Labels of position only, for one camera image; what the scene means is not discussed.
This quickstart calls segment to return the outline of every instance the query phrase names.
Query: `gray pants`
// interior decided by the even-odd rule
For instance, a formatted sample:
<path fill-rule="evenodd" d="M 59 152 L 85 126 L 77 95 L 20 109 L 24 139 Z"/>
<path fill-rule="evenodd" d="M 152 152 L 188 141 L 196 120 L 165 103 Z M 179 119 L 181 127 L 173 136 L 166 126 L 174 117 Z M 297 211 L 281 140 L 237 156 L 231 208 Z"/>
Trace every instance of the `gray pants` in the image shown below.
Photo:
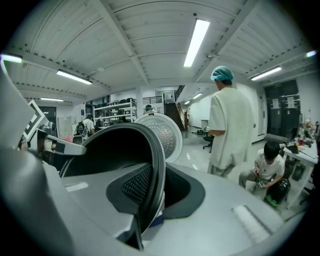
<path fill-rule="evenodd" d="M 239 185 L 241 187 L 243 187 L 244 189 L 246 188 L 246 183 L 247 181 L 251 181 L 251 182 L 255 182 L 255 188 L 253 189 L 253 194 L 263 200 L 266 196 L 267 193 L 267 189 L 260 187 L 260 185 L 258 184 L 258 182 L 260 181 L 264 181 L 264 179 L 260 178 L 259 176 L 255 175 L 255 169 L 250 169 L 247 171 L 242 171 L 239 175 Z"/>
<path fill-rule="evenodd" d="M 234 165 L 230 164 L 226 169 L 220 169 L 218 167 L 215 167 L 211 162 L 209 162 L 207 173 L 225 178 L 232 171 L 234 167 L 235 167 Z"/>

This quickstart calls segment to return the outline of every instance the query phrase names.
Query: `staircase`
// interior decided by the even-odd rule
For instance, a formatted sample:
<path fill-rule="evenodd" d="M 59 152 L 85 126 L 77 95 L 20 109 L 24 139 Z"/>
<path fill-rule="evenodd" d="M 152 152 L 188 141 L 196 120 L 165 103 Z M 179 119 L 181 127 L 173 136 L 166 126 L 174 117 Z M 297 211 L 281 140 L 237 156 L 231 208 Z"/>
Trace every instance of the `staircase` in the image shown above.
<path fill-rule="evenodd" d="M 166 103 L 165 104 L 165 113 L 167 117 L 171 118 L 176 125 L 179 127 L 180 131 L 184 131 L 185 128 L 181 122 L 180 115 L 175 103 Z"/>

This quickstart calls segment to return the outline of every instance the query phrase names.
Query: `blue hairnet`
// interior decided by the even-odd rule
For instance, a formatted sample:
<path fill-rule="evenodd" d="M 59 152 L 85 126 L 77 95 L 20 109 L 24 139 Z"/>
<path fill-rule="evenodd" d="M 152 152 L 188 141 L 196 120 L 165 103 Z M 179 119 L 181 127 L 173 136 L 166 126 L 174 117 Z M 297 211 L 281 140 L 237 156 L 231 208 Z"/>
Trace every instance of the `blue hairnet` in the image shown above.
<path fill-rule="evenodd" d="M 212 81 L 232 80 L 233 78 L 234 75 L 232 74 L 231 70 L 226 66 L 217 66 L 211 74 Z"/>

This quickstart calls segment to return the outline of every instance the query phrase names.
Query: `hand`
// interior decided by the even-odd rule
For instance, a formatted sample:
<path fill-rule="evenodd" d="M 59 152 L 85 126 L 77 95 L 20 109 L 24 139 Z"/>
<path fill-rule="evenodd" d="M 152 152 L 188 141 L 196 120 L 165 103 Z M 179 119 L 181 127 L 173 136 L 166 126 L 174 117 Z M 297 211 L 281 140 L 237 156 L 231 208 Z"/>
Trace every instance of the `hand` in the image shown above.
<path fill-rule="evenodd" d="M 259 174 L 259 168 L 256 167 L 256 168 L 254 169 L 254 175 L 255 175 L 256 177 L 258 177 L 258 174 Z"/>
<path fill-rule="evenodd" d="M 268 182 L 268 183 L 265 184 L 263 187 L 264 187 L 265 189 L 268 189 L 268 188 L 270 188 L 273 184 L 274 184 L 273 182 Z"/>

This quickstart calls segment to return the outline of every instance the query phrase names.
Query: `white shirt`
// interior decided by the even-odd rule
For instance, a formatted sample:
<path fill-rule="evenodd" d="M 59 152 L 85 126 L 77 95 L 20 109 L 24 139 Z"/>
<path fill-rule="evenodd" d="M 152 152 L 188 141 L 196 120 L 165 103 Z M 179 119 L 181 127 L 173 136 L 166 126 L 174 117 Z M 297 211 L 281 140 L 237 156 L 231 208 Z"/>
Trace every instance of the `white shirt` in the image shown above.
<path fill-rule="evenodd" d="M 88 133 L 90 133 L 91 129 L 95 129 L 94 122 L 91 121 L 90 119 L 85 119 L 82 121 L 84 126 L 87 128 Z M 88 139 L 88 133 L 83 137 L 84 140 Z"/>
<path fill-rule="evenodd" d="M 248 160 L 254 128 L 249 100 L 235 88 L 223 88 L 211 97 L 210 130 L 225 131 L 215 136 L 210 163 L 220 169 Z"/>
<path fill-rule="evenodd" d="M 259 177 L 263 180 L 270 180 L 274 174 L 282 176 L 285 173 L 285 161 L 279 154 L 272 164 L 267 164 L 264 150 L 260 149 L 255 162 L 259 166 Z"/>

